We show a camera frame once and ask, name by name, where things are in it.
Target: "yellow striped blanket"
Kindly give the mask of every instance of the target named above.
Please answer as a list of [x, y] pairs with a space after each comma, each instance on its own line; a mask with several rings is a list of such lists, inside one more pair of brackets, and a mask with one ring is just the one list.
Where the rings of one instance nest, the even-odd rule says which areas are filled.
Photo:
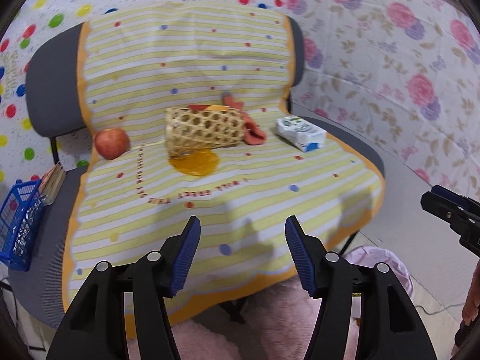
[[[262, 9], [168, 4], [83, 25], [83, 118], [92, 134], [123, 128], [133, 147], [113, 161], [93, 149], [67, 235], [65, 308], [98, 261], [135, 262], [191, 215], [202, 238], [184, 290], [166, 302], [173, 323], [294, 275], [289, 215], [328, 246], [370, 220], [383, 178], [368, 160], [331, 136], [304, 154], [272, 132], [284, 115], [293, 57], [288, 18]], [[267, 143], [216, 149], [220, 165], [210, 176], [178, 173], [162, 142], [165, 109], [219, 104], [224, 90], [245, 103]], [[129, 323], [131, 314], [131, 335]]]

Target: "orange towel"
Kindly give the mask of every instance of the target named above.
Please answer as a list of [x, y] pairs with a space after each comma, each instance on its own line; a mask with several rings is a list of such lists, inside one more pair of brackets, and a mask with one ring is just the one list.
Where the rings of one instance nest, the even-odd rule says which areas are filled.
[[243, 116], [243, 128], [245, 130], [245, 137], [243, 141], [248, 145], [261, 145], [267, 140], [267, 135], [260, 130], [260, 127], [254, 122], [254, 120], [246, 113], [242, 111], [243, 102], [236, 102], [233, 99], [233, 95], [230, 92], [225, 92], [222, 95], [222, 102], [231, 108], [236, 108], [241, 111]]

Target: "apple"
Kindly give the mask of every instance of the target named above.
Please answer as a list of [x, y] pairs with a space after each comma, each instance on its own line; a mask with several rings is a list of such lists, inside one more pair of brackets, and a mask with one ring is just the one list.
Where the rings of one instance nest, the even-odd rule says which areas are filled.
[[130, 140], [121, 128], [107, 128], [99, 131], [94, 139], [95, 149], [106, 160], [114, 160], [127, 152]]

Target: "blue crate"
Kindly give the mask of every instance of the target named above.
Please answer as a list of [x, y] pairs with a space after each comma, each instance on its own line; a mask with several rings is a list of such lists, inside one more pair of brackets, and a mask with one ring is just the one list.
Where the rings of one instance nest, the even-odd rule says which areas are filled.
[[30, 268], [44, 207], [38, 190], [40, 183], [41, 180], [17, 180], [0, 210], [0, 261], [18, 271]]

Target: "white carton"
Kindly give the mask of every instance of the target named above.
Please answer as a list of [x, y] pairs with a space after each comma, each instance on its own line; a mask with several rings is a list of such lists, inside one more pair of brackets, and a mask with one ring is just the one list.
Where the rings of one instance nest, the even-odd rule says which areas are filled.
[[327, 132], [298, 116], [277, 119], [277, 134], [287, 139], [303, 152], [325, 146]]

